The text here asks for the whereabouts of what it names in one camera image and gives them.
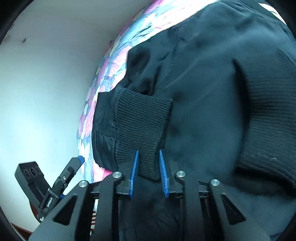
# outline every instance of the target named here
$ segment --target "blue gripper pad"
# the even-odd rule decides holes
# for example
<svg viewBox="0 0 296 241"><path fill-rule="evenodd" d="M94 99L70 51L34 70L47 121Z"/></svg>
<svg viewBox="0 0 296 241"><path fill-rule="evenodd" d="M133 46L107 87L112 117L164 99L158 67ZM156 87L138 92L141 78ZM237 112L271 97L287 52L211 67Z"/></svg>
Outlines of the blue gripper pad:
<svg viewBox="0 0 296 241"><path fill-rule="evenodd" d="M163 186L163 194L165 195L166 198L168 198L170 194L170 189L169 189L170 180L168 178L167 170L165 167L165 161L163 158L162 150L159 150L159 169L160 169L161 182Z"/></svg>
<svg viewBox="0 0 296 241"><path fill-rule="evenodd" d="M131 178L129 180L130 182L130 189L129 189L129 196L130 198L133 197L133 187L137 181L138 177L138 169L139 169L139 151L136 151L135 160L133 162L133 169L131 171Z"/></svg>

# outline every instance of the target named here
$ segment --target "silver screw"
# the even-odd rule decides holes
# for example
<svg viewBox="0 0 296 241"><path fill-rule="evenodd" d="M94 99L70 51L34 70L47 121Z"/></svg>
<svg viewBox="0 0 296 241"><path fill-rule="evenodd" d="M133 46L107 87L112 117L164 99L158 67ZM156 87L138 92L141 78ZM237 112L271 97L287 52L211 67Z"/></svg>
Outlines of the silver screw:
<svg viewBox="0 0 296 241"><path fill-rule="evenodd" d="M213 179L213 180L211 180L211 184L216 187L216 186L220 185L220 181L217 179Z"/></svg>
<svg viewBox="0 0 296 241"><path fill-rule="evenodd" d="M85 188L87 186L87 181L81 181L80 183L79 183L79 187L81 187L81 188Z"/></svg>
<svg viewBox="0 0 296 241"><path fill-rule="evenodd" d="M177 176L178 177L185 177L186 173L184 171L178 171Z"/></svg>
<svg viewBox="0 0 296 241"><path fill-rule="evenodd" d="M114 178L120 178L121 177L121 172L114 172L113 174L112 174L112 176L114 177Z"/></svg>

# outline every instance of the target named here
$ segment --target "colorful bedsheet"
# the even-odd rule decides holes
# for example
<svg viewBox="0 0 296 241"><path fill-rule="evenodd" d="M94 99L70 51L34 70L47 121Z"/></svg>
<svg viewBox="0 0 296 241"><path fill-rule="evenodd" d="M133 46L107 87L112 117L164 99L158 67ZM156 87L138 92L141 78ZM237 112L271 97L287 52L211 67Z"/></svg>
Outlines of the colorful bedsheet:
<svg viewBox="0 0 296 241"><path fill-rule="evenodd" d="M95 163L91 145L91 130L99 92L113 89L126 73L128 51L160 31L187 19L216 0L157 0L141 10L126 23L101 60L87 93L84 112L77 132L79 155L85 158L84 179L101 181L111 172Z"/></svg>

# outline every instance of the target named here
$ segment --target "white wall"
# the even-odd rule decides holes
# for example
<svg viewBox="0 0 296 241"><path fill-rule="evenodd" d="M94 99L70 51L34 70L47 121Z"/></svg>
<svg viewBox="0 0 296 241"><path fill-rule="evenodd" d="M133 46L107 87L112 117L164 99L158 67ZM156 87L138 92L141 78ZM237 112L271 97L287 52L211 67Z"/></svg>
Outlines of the white wall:
<svg viewBox="0 0 296 241"><path fill-rule="evenodd" d="M0 45L0 206L9 221L37 227L16 167L36 161L52 185L77 156L76 131L97 64L115 33L147 3L35 0L8 32ZM78 172L68 191L81 179Z"/></svg>

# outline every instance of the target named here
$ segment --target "black jacket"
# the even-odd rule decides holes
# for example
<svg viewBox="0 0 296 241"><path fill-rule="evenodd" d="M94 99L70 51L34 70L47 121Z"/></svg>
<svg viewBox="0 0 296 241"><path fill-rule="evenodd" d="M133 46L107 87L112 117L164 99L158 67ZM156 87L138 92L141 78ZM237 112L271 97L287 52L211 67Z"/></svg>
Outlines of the black jacket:
<svg viewBox="0 0 296 241"><path fill-rule="evenodd" d="M296 211L294 41L258 2L221 0L129 51L92 130L103 168L141 153L123 240L178 238L178 204L157 182L162 148L188 175L227 185L272 240L283 232Z"/></svg>

